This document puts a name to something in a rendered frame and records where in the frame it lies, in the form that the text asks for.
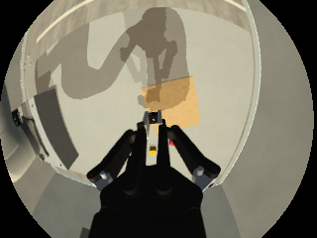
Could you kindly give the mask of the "tan square mat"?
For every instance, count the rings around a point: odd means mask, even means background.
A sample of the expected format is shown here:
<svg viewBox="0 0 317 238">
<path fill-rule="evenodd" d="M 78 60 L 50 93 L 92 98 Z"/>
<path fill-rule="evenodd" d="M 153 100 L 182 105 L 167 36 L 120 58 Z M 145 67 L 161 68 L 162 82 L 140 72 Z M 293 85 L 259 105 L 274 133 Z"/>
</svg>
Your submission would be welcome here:
<svg viewBox="0 0 317 238">
<path fill-rule="evenodd" d="M 161 110 L 167 127 L 198 125 L 199 110 L 194 77 L 171 80 L 141 88 L 149 112 Z"/>
</svg>

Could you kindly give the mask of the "black die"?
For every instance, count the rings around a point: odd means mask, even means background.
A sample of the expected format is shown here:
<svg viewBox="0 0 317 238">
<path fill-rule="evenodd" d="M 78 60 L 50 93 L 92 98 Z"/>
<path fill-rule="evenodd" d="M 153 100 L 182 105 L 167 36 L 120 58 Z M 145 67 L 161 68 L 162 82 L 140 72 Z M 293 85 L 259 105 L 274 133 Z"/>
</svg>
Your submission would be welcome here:
<svg viewBox="0 0 317 238">
<path fill-rule="evenodd" d="M 158 123 L 158 113 L 157 112 L 150 112 L 149 113 L 149 121 L 150 121 L 150 124 L 157 124 Z"/>
</svg>

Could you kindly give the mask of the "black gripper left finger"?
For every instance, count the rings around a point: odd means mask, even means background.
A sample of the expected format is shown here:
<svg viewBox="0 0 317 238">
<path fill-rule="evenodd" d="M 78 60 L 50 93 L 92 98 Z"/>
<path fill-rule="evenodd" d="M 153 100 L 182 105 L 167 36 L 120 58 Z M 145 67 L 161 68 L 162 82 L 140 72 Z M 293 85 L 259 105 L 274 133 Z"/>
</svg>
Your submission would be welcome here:
<svg viewBox="0 0 317 238">
<path fill-rule="evenodd" d="M 141 165 L 145 165 L 147 159 L 147 139 L 150 132 L 149 111 L 145 111 L 143 122 L 137 123 L 137 128 L 136 131 L 127 130 L 101 163 L 87 173 L 87 178 L 98 190 L 101 191 L 118 176 L 128 159 L 121 180 L 121 189 L 128 195 L 138 192 Z"/>
</svg>

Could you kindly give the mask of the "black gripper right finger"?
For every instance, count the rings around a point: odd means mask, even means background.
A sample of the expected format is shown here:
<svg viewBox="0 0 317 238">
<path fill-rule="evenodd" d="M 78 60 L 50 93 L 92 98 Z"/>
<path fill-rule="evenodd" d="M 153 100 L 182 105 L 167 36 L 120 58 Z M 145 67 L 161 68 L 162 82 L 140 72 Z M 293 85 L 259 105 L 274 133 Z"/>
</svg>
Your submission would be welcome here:
<svg viewBox="0 0 317 238">
<path fill-rule="evenodd" d="M 168 139 L 171 139 L 192 174 L 193 182 L 201 188 L 202 192 L 207 187 L 211 187 L 221 172 L 220 166 L 204 157 L 178 125 L 167 127 L 165 119 L 161 117 L 161 110 L 158 110 L 158 153 L 155 179 L 157 193 L 168 195 L 172 190 Z"/>
</svg>

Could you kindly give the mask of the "yellow die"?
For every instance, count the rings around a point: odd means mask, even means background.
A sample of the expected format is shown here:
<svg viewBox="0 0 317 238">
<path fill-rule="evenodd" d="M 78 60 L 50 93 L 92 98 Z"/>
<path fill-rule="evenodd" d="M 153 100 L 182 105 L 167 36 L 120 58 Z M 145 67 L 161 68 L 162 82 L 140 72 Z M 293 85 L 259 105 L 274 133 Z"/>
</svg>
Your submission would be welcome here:
<svg viewBox="0 0 317 238">
<path fill-rule="evenodd" d="M 156 154 L 157 154 L 156 147 L 150 147 L 150 155 L 156 155 Z"/>
</svg>

